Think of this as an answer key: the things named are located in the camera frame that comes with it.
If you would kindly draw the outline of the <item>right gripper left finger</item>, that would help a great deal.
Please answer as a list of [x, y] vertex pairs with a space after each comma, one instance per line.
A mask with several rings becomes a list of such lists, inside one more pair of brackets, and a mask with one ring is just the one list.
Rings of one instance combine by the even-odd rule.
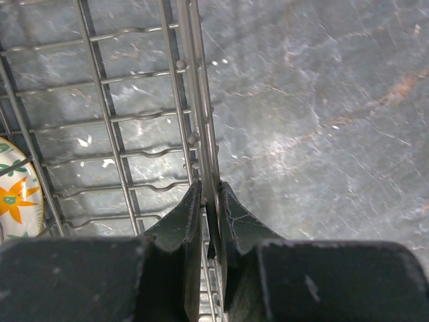
[[202, 184], [193, 182], [183, 199], [144, 233], [144, 319], [197, 319], [202, 257]]

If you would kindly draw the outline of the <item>grey wire dish rack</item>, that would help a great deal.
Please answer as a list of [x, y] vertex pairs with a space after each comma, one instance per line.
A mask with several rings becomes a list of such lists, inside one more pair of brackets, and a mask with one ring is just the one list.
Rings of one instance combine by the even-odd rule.
[[2, 321], [131, 321], [124, 249], [199, 179], [170, 1], [2, 1], [1, 139], [33, 164], [44, 228], [9, 239]]

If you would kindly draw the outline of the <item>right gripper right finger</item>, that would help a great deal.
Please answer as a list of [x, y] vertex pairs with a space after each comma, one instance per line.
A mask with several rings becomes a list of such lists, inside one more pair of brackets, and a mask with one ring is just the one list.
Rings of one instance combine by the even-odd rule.
[[238, 200], [229, 183], [219, 184], [219, 232], [223, 310], [230, 311], [243, 271], [243, 258], [263, 239], [281, 236], [262, 223]]

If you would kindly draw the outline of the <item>orange green leaf bowl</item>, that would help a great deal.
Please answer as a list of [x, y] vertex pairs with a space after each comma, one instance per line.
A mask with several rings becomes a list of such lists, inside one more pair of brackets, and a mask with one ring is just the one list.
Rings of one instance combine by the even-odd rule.
[[1, 242], [39, 235], [44, 222], [44, 196], [32, 161], [1, 139]]

